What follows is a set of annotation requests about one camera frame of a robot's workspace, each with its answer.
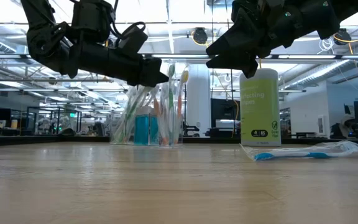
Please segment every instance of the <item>toothbrush package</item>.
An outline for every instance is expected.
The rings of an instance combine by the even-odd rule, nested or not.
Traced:
[[[358,144],[351,141],[324,142],[310,147],[241,147],[253,161],[288,158],[329,159],[358,156]]]

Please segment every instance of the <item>white pillar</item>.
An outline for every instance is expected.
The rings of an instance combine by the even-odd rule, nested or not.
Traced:
[[[211,127],[211,93],[209,90],[209,69],[206,65],[190,65],[187,81],[186,122],[197,126],[200,137]]]

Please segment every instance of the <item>wooden table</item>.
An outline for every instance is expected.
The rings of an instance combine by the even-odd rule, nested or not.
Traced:
[[[253,162],[231,145],[0,147],[0,223],[358,223],[358,157]]]

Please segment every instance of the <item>green label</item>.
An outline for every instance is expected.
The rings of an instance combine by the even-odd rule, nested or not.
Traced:
[[[277,80],[251,79],[241,83],[241,139],[279,141]]]

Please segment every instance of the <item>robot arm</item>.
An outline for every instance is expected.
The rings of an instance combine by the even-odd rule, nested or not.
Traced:
[[[218,55],[207,67],[238,69],[253,77],[256,56],[264,58],[316,30],[327,39],[357,12],[358,0],[234,0],[234,25],[206,49],[208,55]]]
[[[103,0],[74,2],[71,26],[56,24],[48,0],[22,0],[29,21],[27,43],[31,57],[46,67],[74,78],[78,69],[127,81],[129,85],[154,87],[168,81],[160,73],[159,58],[143,58],[138,51],[147,35],[136,25],[122,34],[115,28],[115,9]],[[118,37],[105,47],[110,32]]]

